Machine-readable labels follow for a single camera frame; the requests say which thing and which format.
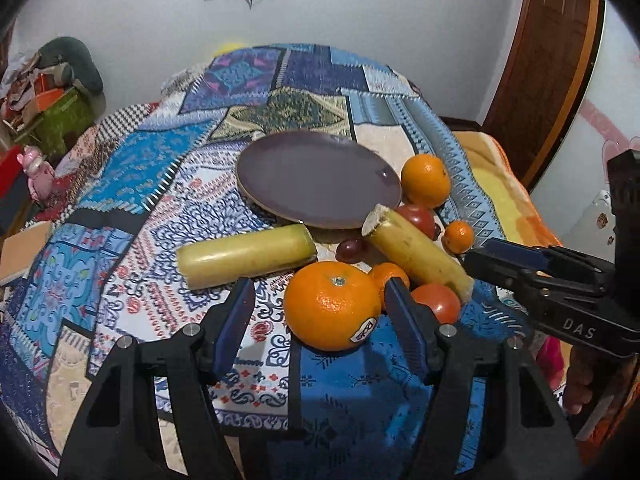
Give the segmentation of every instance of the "pink pig figurine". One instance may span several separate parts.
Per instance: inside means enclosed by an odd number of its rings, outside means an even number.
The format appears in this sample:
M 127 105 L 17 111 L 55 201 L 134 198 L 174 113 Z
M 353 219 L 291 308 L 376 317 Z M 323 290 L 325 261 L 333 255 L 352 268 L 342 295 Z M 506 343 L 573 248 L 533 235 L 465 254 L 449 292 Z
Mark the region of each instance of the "pink pig figurine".
M 34 146 L 25 146 L 24 155 L 19 153 L 18 163 L 29 177 L 29 192 L 33 200 L 44 201 L 49 198 L 53 188 L 54 171 L 42 158 L 42 152 Z

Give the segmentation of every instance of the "patchwork quilt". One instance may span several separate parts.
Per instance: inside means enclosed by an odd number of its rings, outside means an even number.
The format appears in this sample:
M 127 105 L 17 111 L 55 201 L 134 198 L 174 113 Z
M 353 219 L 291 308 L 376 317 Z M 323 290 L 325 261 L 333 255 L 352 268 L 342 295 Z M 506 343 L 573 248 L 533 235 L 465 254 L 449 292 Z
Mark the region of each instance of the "patchwork quilt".
M 257 132 L 349 137 L 398 173 L 413 154 L 433 153 L 452 179 L 440 220 L 465 219 L 478 244 L 504 238 L 456 137 L 404 76 L 374 60 L 316 44 L 245 48 L 177 75 L 162 95 L 158 104 L 105 118 L 63 161 L 56 176 L 71 184 L 42 214 L 56 231 L 6 303 L 1 398 L 53 471 L 116 339 L 167 338 L 228 295 L 231 284 L 189 290 L 175 250 L 279 222 L 238 192 L 236 160 Z M 319 240 L 318 251 L 321 259 L 335 257 L 335 245 Z M 234 368 L 210 388 L 223 431 L 252 442 L 260 435 L 253 456 L 242 460 L 268 457 L 262 476 L 397 478 L 411 459 L 431 387 L 408 370 L 385 316 L 348 356 L 302 348 L 282 309 L 291 275 L 254 280 L 256 305 Z M 528 338 L 523 318 L 517 304 L 478 282 L 461 322 L 497 340 Z M 474 465 L 483 402 L 478 379 L 460 472 Z M 156 405 L 168 463 L 184 471 L 161 378 Z

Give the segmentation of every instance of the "plate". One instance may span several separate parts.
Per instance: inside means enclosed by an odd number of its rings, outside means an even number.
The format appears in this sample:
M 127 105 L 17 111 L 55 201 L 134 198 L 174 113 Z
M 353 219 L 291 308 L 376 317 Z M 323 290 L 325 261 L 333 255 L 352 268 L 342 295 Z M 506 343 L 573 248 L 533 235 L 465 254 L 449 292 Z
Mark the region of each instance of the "plate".
M 324 229 L 361 228 L 378 203 L 400 203 L 400 179 L 347 137 L 295 130 L 254 140 L 236 164 L 238 187 L 261 208 Z

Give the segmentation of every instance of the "sugarcane piece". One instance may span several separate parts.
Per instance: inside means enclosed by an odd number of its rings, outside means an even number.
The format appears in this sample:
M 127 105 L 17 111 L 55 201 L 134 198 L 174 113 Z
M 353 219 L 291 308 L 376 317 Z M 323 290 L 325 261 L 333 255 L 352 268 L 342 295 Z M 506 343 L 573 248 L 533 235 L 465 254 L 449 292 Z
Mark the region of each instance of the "sugarcane piece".
M 301 267 L 318 257 L 302 224 L 206 240 L 176 251 L 178 271 L 191 290 Z
M 474 280 L 462 266 L 395 211 L 375 206 L 364 221 L 362 236 L 420 285 L 441 283 L 463 304 L 471 299 Z

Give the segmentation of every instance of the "wooden door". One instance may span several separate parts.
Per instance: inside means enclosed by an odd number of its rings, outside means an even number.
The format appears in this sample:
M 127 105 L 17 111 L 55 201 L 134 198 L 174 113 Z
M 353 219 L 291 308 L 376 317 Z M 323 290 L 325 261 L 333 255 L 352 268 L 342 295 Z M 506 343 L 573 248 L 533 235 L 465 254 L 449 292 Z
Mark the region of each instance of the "wooden door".
M 527 188 L 542 176 L 593 65 L 600 0 L 523 0 L 511 53 L 482 130 Z

